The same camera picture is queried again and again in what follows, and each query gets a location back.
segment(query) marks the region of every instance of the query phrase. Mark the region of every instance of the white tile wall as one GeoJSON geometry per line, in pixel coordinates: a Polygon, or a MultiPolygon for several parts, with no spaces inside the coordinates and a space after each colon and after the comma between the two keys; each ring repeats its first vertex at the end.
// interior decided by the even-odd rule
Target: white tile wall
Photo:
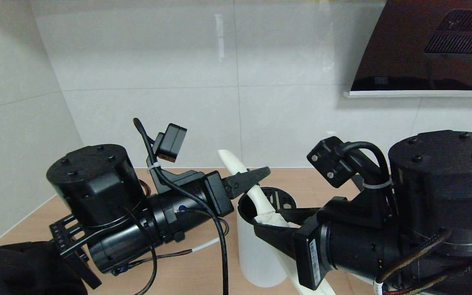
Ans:
{"type": "Polygon", "coordinates": [[[472,98],[425,98],[413,134],[451,129],[472,132],[472,98]]]}
{"type": "Polygon", "coordinates": [[[34,2],[62,90],[139,88],[66,91],[84,142],[121,143],[142,165],[132,116],[150,121],[152,134],[179,120],[191,138],[177,166],[194,167],[220,166],[220,146],[242,150],[248,166],[309,166],[305,155],[335,133],[387,151],[417,132],[472,131],[472,99],[342,96],[383,7],[383,1],[34,2]],[[165,100],[177,110],[163,108],[165,100]]]}
{"type": "Polygon", "coordinates": [[[333,17],[315,1],[236,1],[240,86],[334,84],[333,17]]]}
{"type": "Polygon", "coordinates": [[[345,100],[341,91],[340,86],[241,87],[245,162],[307,167],[307,153],[329,136],[370,141],[384,152],[410,136],[419,98],[345,100]]]}
{"type": "Polygon", "coordinates": [[[34,1],[62,90],[237,86],[231,1],[34,1]]]}
{"type": "Polygon", "coordinates": [[[238,88],[176,88],[65,91],[85,145],[123,145],[135,167],[146,167],[147,151],[132,123],[138,117],[156,138],[168,123],[188,129],[176,163],[165,167],[221,167],[217,150],[241,157],[238,88]]]}
{"type": "Polygon", "coordinates": [[[34,17],[23,17],[27,13],[28,2],[0,5],[0,104],[59,90],[34,17]]]}
{"type": "Polygon", "coordinates": [[[47,169],[79,147],[61,92],[0,106],[0,235],[54,195],[47,169]]]}
{"type": "Polygon", "coordinates": [[[47,169],[80,146],[30,2],[0,1],[0,236],[53,196],[47,169]]]}

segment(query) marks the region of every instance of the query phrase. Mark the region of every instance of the table surface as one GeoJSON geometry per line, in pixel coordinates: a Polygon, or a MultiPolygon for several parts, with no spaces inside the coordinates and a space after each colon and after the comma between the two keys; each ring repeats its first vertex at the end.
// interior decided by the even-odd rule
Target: table surface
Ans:
{"type": "MultiPolygon", "coordinates": [[[[188,169],[169,169],[169,171],[174,173],[186,170],[188,169]]],[[[195,170],[210,172],[214,169],[202,168],[195,170]]],[[[222,177],[229,175],[225,169],[217,170],[220,171],[222,177]]],[[[260,184],[262,186],[274,186],[283,189],[294,197],[300,208],[321,207],[336,195],[345,196],[350,199],[358,194],[358,189],[356,189],[352,181],[345,183],[339,189],[335,189],[312,168],[272,168],[271,171],[270,176],[261,181],[260,184]]],[[[137,170],[137,172],[139,178],[148,183],[152,190],[154,190],[154,185],[148,172],[142,169],[137,170]]],[[[56,196],[3,236],[0,239],[0,245],[24,241],[47,241],[51,239],[48,225],[69,215],[69,213],[69,209],[61,201],[61,198],[56,196]]],[[[275,287],[260,288],[249,283],[244,278],[238,262],[236,214],[231,213],[225,217],[225,220],[230,224],[230,233],[227,236],[230,293],[238,295],[297,294],[288,279],[285,279],[275,287]]],[[[156,252],[157,254],[164,254],[189,249],[216,236],[217,232],[214,224],[212,222],[205,222],[201,226],[188,231],[184,241],[162,245],[156,249],[156,252]]],[[[95,290],[88,288],[91,295],[134,294],[146,284],[152,271],[152,264],[144,263],[115,277],[110,273],[100,273],[92,263],[90,265],[103,282],[95,290]]],[[[373,293],[371,285],[343,271],[331,271],[326,276],[326,279],[337,295],[371,295],[373,293]]],[[[221,287],[221,250],[219,244],[216,243],[185,256],[159,259],[156,281],[148,291],[148,294],[215,295],[221,294],[221,287]]]]}

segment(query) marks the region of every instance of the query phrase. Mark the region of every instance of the black cloth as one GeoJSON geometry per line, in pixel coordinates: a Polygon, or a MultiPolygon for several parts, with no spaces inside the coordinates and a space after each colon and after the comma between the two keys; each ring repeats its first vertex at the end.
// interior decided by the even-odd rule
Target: black cloth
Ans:
{"type": "Polygon", "coordinates": [[[0,295],[88,295],[53,243],[0,247],[0,295]]]}

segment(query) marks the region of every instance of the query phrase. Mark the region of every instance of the barcode sticker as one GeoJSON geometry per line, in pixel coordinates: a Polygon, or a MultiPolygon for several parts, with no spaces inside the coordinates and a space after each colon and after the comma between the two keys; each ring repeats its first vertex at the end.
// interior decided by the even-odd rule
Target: barcode sticker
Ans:
{"type": "Polygon", "coordinates": [[[315,239],[309,243],[309,250],[311,251],[311,263],[313,264],[314,284],[317,285],[320,283],[320,265],[318,264],[318,251],[315,239]]]}

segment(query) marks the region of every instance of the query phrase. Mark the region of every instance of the wire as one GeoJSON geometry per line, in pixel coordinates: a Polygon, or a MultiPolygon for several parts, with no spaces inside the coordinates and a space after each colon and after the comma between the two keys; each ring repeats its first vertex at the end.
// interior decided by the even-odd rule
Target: wire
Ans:
{"type": "Polygon", "coordinates": [[[415,286],[415,287],[412,287],[412,288],[401,289],[401,290],[397,290],[397,291],[384,292],[383,295],[416,295],[418,293],[423,292],[426,289],[429,289],[430,287],[433,287],[435,284],[443,282],[444,280],[447,280],[447,279],[452,278],[454,276],[462,275],[462,274],[466,273],[467,270],[468,270],[467,266],[448,269],[448,270],[442,271],[442,272],[440,272],[440,273],[438,273],[434,276],[426,278],[418,286],[415,286]]]}
{"type": "Polygon", "coordinates": [[[158,272],[158,256],[156,255],[154,247],[150,244],[150,234],[127,207],[123,206],[122,208],[127,213],[127,215],[129,215],[129,218],[136,224],[136,226],[138,226],[139,230],[143,233],[143,235],[147,238],[147,243],[150,247],[150,253],[152,254],[152,275],[150,275],[150,279],[148,280],[147,284],[141,290],[139,290],[138,293],[135,294],[143,295],[148,291],[148,289],[152,287],[152,284],[154,284],[154,281],[156,280],[156,273],[158,272]]]}
{"type": "MultiPolygon", "coordinates": [[[[185,213],[185,212],[191,212],[191,213],[199,213],[199,214],[203,214],[203,215],[206,215],[208,217],[210,217],[209,213],[205,212],[205,211],[202,211],[202,210],[198,210],[198,209],[185,209],[185,210],[177,210],[176,213],[185,213]]],[[[223,223],[225,225],[225,229],[223,230],[223,235],[224,236],[227,236],[229,234],[229,223],[224,220],[223,218],[220,218],[220,217],[217,217],[218,220],[223,223]]]]}
{"type": "MultiPolygon", "coordinates": [[[[207,216],[209,216],[209,214],[207,212],[201,211],[201,210],[195,210],[195,209],[180,210],[180,211],[177,211],[177,212],[180,212],[180,213],[183,213],[183,212],[202,213],[202,214],[206,214],[207,216]]],[[[223,218],[218,217],[218,219],[225,225],[225,230],[223,230],[223,235],[224,236],[228,235],[229,234],[229,223],[226,220],[224,220],[223,218]]],[[[169,254],[161,254],[161,255],[158,255],[157,258],[161,259],[161,258],[183,256],[183,255],[186,255],[186,254],[190,254],[192,252],[195,252],[195,250],[187,249],[187,250],[182,250],[182,251],[179,251],[179,252],[174,252],[174,253],[169,253],[169,254]]],[[[129,267],[129,269],[131,269],[133,267],[136,267],[136,266],[138,266],[142,263],[146,263],[146,262],[149,262],[149,261],[152,261],[152,257],[147,257],[147,258],[144,258],[144,259],[139,259],[139,260],[133,261],[133,262],[128,264],[128,267],[129,267]]]]}
{"type": "Polygon", "coordinates": [[[142,181],[141,179],[139,180],[139,183],[141,184],[141,186],[145,189],[145,196],[148,197],[150,196],[150,186],[148,186],[148,184],[144,181],[142,181]]]}
{"type": "MultiPolygon", "coordinates": [[[[193,252],[192,249],[187,249],[187,250],[183,250],[183,251],[180,251],[180,252],[174,252],[174,253],[169,253],[169,254],[161,254],[161,255],[157,256],[157,259],[183,256],[183,255],[186,255],[186,254],[190,254],[192,252],[193,252]]],[[[131,268],[136,267],[136,266],[138,266],[142,263],[152,261],[153,259],[154,258],[152,258],[152,256],[144,258],[144,259],[139,259],[139,260],[136,260],[136,261],[133,261],[133,262],[129,263],[128,267],[129,267],[129,269],[131,269],[131,268]]]]}
{"type": "MultiPolygon", "coordinates": [[[[340,157],[344,157],[348,151],[351,150],[358,150],[358,149],[366,149],[371,151],[374,156],[376,157],[376,161],[378,162],[378,166],[380,166],[380,176],[382,177],[382,181],[379,184],[384,184],[386,182],[391,181],[391,176],[389,174],[389,168],[387,166],[386,157],[384,153],[378,148],[378,146],[366,142],[366,141],[357,141],[357,142],[346,142],[335,149],[335,153],[340,157]]],[[[386,199],[392,208],[393,213],[395,215],[399,215],[398,205],[395,198],[395,194],[393,193],[391,186],[387,186],[383,188],[384,192],[386,193],[386,199]]]]}
{"type": "Polygon", "coordinates": [[[374,156],[376,157],[376,160],[378,161],[378,166],[380,166],[380,173],[383,179],[382,183],[387,182],[390,179],[389,168],[387,166],[386,157],[384,156],[384,153],[380,151],[378,146],[370,142],[366,142],[366,141],[347,142],[340,145],[335,150],[335,152],[340,157],[344,157],[348,151],[358,150],[358,149],[366,149],[366,150],[371,151],[374,154],[374,156]]]}
{"type": "Polygon", "coordinates": [[[393,266],[389,267],[388,269],[380,273],[374,281],[378,284],[384,283],[384,281],[388,277],[390,277],[393,273],[406,267],[407,265],[411,264],[413,261],[416,261],[418,258],[425,256],[425,254],[428,254],[429,252],[434,250],[436,247],[444,243],[444,241],[446,241],[451,235],[451,232],[452,231],[450,229],[444,229],[444,228],[439,229],[438,232],[434,234],[431,238],[429,238],[427,241],[425,241],[418,247],[414,248],[408,256],[400,259],[393,266]]]}
{"type": "MultiPolygon", "coordinates": [[[[147,151],[148,151],[150,164],[153,165],[156,162],[156,157],[154,155],[154,151],[152,150],[151,142],[154,142],[154,141],[147,135],[147,132],[143,128],[143,125],[141,121],[139,121],[138,118],[134,118],[133,123],[136,126],[136,129],[138,130],[139,134],[141,134],[143,138],[145,147],[147,148],[147,151]]],[[[229,294],[229,264],[228,264],[228,259],[227,259],[227,243],[225,242],[225,236],[223,235],[223,229],[221,228],[221,223],[218,220],[218,217],[202,199],[198,198],[197,196],[194,196],[190,192],[187,192],[185,189],[179,187],[174,182],[167,179],[167,177],[165,177],[165,175],[163,175],[163,173],[161,172],[161,167],[155,167],[154,171],[156,172],[156,175],[158,176],[160,181],[162,181],[163,183],[165,183],[166,185],[168,185],[170,188],[174,189],[175,191],[183,194],[187,198],[198,203],[200,206],[202,206],[205,209],[205,211],[207,211],[207,213],[209,213],[210,217],[214,221],[214,224],[216,225],[216,230],[218,231],[218,235],[220,237],[221,264],[222,264],[222,277],[223,277],[223,295],[228,295],[229,294]]]]}

